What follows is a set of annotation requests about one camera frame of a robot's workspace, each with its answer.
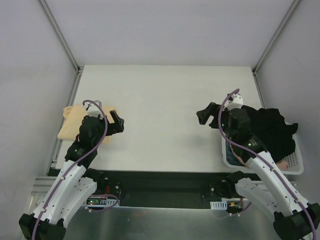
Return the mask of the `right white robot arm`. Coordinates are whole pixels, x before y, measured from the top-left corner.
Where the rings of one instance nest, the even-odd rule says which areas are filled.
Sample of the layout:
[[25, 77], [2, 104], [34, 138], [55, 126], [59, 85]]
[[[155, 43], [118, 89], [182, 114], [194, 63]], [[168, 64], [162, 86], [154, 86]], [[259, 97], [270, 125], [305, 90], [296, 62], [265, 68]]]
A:
[[224, 107], [214, 102], [197, 113], [201, 125], [220, 131], [231, 153], [262, 180], [258, 189], [237, 171], [228, 176], [225, 192], [248, 199], [272, 222], [282, 240], [317, 238], [320, 206], [303, 197], [279, 168], [279, 162], [296, 149], [297, 124], [287, 124], [276, 108], [254, 109], [246, 105]]

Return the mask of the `black t shirt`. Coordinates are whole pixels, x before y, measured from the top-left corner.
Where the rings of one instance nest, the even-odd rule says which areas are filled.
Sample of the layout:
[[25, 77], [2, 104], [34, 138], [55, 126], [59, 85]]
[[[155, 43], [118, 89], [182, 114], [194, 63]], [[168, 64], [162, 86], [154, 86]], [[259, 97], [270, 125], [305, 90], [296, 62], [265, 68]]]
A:
[[273, 160], [278, 163], [296, 149], [293, 135], [298, 130], [298, 124], [287, 124], [277, 108], [255, 109], [243, 105], [250, 118], [252, 133], [266, 146]]

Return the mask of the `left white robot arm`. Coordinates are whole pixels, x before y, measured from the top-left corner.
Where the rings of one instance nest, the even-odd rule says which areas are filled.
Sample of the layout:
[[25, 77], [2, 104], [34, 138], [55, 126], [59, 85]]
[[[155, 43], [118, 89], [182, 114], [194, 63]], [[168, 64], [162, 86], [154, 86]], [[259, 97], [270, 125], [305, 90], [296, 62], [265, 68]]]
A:
[[26, 240], [62, 240], [75, 213], [85, 207], [102, 212], [120, 204], [120, 184], [112, 186], [102, 171], [90, 164], [98, 154], [103, 137], [124, 131], [124, 120], [115, 110], [113, 122], [104, 114], [84, 116], [79, 133], [68, 148], [65, 162], [46, 196], [33, 210], [19, 219]]

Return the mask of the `right aluminium frame post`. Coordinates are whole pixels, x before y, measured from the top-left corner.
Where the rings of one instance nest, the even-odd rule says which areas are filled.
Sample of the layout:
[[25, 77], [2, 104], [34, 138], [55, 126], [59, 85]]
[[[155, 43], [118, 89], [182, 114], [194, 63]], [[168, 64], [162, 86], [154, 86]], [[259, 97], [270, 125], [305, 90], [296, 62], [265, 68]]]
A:
[[288, 9], [286, 10], [284, 16], [282, 17], [279, 25], [277, 26], [276, 30], [274, 31], [271, 39], [269, 40], [268, 44], [266, 45], [265, 49], [263, 50], [260, 58], [258, 59], [258, 62], [256, 65], [252, 68], [252, 73], [255, 76], [260, 68], [262, 67], [263, 63], [265, 62], [267, 56], [273, 49], [274, 45], [276, 44], [277, 40], [279, 39], [280, 35], [284, 31], [285, 27], [289, 23], [290, 19], [293, 17], [295, 11], [299, 7], [299, 5], [302, 3], [302, 0], [293, 0]]

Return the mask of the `white plastic basket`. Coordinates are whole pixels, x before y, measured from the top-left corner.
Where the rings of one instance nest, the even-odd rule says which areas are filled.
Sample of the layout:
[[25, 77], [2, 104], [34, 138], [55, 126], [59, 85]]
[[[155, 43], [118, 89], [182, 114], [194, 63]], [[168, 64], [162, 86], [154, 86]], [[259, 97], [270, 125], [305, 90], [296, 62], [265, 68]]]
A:
[[[284, 175], [301, 175], [304, 171], [304, 165], [303, 165], [303, 157], [300, 150], [300, 145], [298, 141], [298, 135], [295, 133], [292, 135], [292, 139], [295, 142], [295, 151], [283, 158], [284, 161], [287, 163], [287, 168], [285, 170], [282, 170], [282, 173]], [[222, 149], [222, 159], [224, 164], [235, 170], [235, 171], [242, 171], [243, 173], [247, 174], [254, 174], [255, 172], [252, 171], [248, 167], [244, 166], [238, 166], [238, 165], [232, 165], [229, 164], [227, 161], [227, 150], [226, 150], [226, 140], [222, 137], [221, 138], [221, 149]]]

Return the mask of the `left aluminium frame post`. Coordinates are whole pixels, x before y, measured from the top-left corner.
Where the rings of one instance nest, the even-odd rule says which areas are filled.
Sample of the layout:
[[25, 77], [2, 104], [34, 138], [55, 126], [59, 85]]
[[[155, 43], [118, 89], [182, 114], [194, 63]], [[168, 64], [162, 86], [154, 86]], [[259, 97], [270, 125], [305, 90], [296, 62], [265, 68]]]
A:
[[56, 35], [58, 41], [60, 42], [62, 49], [66, 53], [71, 65], [77, 73], [82, 71], [82, 67], [78, 64], [76, 58], [74, 57], [69, 44], [67, 43], [61, 28], [59, 27], [51, 9], [46, 0], [37, 0], [39, 6], [44, 12], [45, 17], [47, 18], [49, 24], [51, 25], [54, 34]]

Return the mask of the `aluminium frame post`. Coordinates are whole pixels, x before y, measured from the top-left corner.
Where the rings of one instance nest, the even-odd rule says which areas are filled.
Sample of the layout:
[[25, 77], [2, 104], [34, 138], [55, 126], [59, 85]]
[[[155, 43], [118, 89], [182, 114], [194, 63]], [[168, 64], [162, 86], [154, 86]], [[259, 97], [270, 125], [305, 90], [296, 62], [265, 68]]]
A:
[[293, 0], [288, 9], [286, 10], [284, 16], [282, 17], [279, 25], [277, 26], [276, 30], [274, 31], [271, 39], [269, 40], [268, 44], [266, 45], [265, 49], [263, 50], [260, 58], [258, 59], [258, 62], [256, 65], [252, 68], [252, 73], [255, 76], [260, 68], [262, 67], [263, 63], [265, 62], [267, 56], [273, 49], [274, 45], [276, 44], [277, 40], [279, 39], [280, 35], [284, 31], [285, 27], [289, 23], [290, 19], [293, 17], [295, 11], [299, 7], [299, 5], [302, 3], [302, 0]]
[[62, 49], [66, 53], [71, 65], [77, 73], [82, 71], [82, 67], [78, 64], [76, 58], [74, 57], [69, 44], [67, 43], [61, 28], [59, 27], [51, 9], [46, 0], [37, 0], [39, 6], [44, 12], [45, 17], [47, 18], [49, 24], [51, 25], [54, 34], [56, 35], [58, 41], [60, 42]]

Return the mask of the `folded beige t shirt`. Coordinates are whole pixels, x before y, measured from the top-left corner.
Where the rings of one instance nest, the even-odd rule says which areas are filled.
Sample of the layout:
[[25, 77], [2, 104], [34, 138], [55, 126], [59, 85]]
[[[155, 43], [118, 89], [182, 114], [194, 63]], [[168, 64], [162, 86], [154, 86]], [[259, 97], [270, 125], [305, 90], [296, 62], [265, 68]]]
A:
[[[113, 106], [102, 106], [108, 121], [114, 123], [110, 111], [116, 111], [117, 109]], [[76, 135], [79, 134], [79, 128], [82, 124], [83, 118], [87, 115], [86, 110], [81, 105], [67, 106], [63, 109], [64, 123], [57, 135], [57, 139], [63, 141], [74, 141]], [[106, 136], [103, 140], [103, 144], [108, 144], [110, 137]]]

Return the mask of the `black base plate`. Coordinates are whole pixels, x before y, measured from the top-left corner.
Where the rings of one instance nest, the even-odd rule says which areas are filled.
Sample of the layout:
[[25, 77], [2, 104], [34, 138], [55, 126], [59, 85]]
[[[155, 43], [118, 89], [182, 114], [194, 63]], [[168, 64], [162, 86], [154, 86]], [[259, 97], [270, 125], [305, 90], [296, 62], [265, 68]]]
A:
[[95, 195], [110, 194], [122, 207], [205, 209], [210, 202], [240, 199], [231, 186], [231, 178], [257, 174], [191, 173], [145, 171], [99, 171], [89, 169], [85, 177], [97, 181]]

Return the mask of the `pink garment in basket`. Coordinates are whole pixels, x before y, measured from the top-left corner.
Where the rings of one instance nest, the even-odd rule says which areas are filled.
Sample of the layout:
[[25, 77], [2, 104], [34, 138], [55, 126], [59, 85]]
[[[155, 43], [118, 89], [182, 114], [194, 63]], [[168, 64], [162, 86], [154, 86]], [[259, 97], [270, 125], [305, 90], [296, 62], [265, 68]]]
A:
[[[233, 158], [235, 159], [233, 162], [234, 163], [237, 163], [239, 166], [245, 166], [247, 167], [247, 165], [245, 164], [245, 162], [241, 159], [240, 156], [236, 155], [236, 153], [233, 151], [232, 147], [230, 147], [230, 151], [233, 155]], [[286, 170], [287, 169], [287, 166], [288, 166], [288, 163], [285, 161], [285, 160], [281, 160], [279, 161], [277, 164], [278, 168], [280, 170]]]

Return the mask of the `aluminium front rail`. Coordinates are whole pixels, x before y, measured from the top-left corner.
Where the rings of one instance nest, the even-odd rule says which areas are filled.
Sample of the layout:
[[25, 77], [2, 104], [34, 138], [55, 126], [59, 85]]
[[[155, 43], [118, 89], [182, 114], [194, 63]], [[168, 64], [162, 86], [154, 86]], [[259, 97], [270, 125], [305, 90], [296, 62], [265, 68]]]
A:
[[31, 191], [31, 196], [45, 196], [53, 183], [56, 180], [56, 176], [38, 176], [35, 179], [32, 191]]

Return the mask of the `blue garment in basket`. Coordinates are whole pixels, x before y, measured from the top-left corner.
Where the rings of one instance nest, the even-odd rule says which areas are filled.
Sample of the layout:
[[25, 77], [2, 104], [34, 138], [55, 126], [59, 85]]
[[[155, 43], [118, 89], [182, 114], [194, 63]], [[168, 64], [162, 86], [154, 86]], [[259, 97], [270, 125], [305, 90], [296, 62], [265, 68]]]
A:
[[225, 142], [226, 161], [233, 166], [244, 166], [242, 159], [236, 155], [229, 142]]

